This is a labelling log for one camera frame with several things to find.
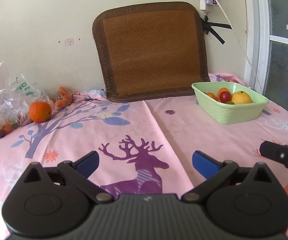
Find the green tomato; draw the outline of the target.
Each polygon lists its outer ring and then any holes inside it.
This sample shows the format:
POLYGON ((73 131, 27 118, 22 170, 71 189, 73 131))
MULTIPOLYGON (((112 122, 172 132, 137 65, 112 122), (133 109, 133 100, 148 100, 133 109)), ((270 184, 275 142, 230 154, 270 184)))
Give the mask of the green tomato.
POLYGON ((235 103, 232 102, 232 101, 228 101, 228 102, 226 102, 225 104, 228 104, 228 105, 235 105, 235 103))

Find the light green plastic basket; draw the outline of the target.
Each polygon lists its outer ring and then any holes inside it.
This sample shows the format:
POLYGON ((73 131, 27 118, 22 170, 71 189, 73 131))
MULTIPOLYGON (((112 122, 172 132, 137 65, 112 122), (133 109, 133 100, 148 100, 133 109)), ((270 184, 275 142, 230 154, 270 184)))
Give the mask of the light green plastic basket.
POLYGON ((192 84, 199 106, 220 124, 229 125, 256 119, 269 100, 258 92, 233 82, 197 82, 192 84), (217 93, 221 88, 230 92, 245 92, 252 99, 252 103, 230 105, 218 102, 207 95, 217 93))

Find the pink deer print cloth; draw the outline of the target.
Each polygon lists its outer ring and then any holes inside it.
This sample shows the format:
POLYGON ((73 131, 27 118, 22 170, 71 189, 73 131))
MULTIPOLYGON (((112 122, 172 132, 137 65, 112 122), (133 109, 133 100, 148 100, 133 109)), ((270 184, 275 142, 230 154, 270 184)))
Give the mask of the pink deer print cloth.
POLYGON ((121 193, 182 195, 203 181, 193 153, 241 166, 263 161, 264 141, 288 145, 288 111, 274 102, 252 121, 222 125, 195 96, 114 103, 100 90, 76 93, 73 103, 42 124, 0 139, 0 239, 8 236, 2 205, 29 163, 56 166, 97 151, 90 180, 113 196, 121 193))

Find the large orange at left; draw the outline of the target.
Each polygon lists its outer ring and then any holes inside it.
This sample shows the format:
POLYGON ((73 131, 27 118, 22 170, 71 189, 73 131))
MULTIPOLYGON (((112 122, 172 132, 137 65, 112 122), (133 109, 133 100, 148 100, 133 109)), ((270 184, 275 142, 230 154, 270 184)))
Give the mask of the large orange at left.
POLYGON ((44 101, 37 101, 31 104, 29 108, 29 116, 33 122, 42 123, 51 118, 52 108, 44 101))

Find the orange plush toy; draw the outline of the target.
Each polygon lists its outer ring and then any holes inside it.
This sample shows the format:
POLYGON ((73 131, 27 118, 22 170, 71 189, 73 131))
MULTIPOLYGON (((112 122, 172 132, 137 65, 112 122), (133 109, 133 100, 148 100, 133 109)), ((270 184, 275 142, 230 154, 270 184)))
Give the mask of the orange plush toy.
POLYGON ((64 109, 72 103, 73 97, 71 92, 67 88, 59 87, 57 92, 60 95, 60 98, 54 102, 54 106, 56 109, 64 109))

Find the red cherry tomato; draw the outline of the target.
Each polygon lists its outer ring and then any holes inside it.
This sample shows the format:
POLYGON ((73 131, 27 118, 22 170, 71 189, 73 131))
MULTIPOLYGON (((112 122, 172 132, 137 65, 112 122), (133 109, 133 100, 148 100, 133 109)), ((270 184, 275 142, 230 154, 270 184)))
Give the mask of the red cherry tomato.
POLYGON ((219 99, 222 103, 231 101, 232 95, 229 91, 222 91, 219 95, 219 99))

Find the mandarin orange centre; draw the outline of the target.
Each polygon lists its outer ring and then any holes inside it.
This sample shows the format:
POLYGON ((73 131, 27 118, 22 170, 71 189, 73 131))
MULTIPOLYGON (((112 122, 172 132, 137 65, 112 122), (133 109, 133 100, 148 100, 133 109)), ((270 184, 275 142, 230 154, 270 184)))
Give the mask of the mandarin orange centre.
POLYGON ((214 93, 207 93, 207 95, 212 99, 216 99, 216 95, 214 93))

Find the yellow grapefruit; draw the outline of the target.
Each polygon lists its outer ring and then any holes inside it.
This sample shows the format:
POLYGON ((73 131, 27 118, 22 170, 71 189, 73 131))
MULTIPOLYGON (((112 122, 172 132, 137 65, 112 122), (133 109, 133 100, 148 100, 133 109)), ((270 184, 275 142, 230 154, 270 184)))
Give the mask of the yellow grapefruit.
POLYGON ((235 105, 252 103, 251 97, 245 91, 238 91, 232 94, 231 102, 235 105))

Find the clear plastic bag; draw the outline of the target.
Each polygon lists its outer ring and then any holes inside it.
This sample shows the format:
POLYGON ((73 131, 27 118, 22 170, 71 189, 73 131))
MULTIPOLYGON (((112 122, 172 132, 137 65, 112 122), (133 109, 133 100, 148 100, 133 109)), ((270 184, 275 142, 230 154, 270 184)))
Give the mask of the clear plastic bag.
POLYGON ((52 109, 61 95, 55 90, 28 81, 24 75, 0 63, 0 138, 32 123, 29 108, 33 102, 45 101, 52 109))

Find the brown woven seat cushion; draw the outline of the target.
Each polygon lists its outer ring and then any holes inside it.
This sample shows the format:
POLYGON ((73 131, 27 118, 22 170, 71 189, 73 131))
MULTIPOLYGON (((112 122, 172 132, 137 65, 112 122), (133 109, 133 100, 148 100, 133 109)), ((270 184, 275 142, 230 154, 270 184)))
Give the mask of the brown woven seat cushion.
POLYGON ((193 83, 209 81, 202 20, 189 3, 107 10, 92 34, 110 101, 192 95, 193 83))

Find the white framed glass door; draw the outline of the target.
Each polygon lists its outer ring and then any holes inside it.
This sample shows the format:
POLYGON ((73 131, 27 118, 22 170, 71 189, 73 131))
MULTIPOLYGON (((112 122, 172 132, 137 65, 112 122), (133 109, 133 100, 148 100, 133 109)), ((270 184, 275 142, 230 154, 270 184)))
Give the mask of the white framed glass door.
POLYGON ((244 78, 288 110, 288 0, 247 0, 251 65, 244 78))

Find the pink wall sticker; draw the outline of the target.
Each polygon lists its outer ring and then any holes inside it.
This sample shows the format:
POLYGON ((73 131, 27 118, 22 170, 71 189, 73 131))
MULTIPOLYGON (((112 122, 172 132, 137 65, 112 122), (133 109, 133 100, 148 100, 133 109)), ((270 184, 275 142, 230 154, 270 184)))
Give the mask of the pink wall sticker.
POLYGON ((68 38, 64 41, 65 46, 73 46, 74 45, 74 39, 68 38))

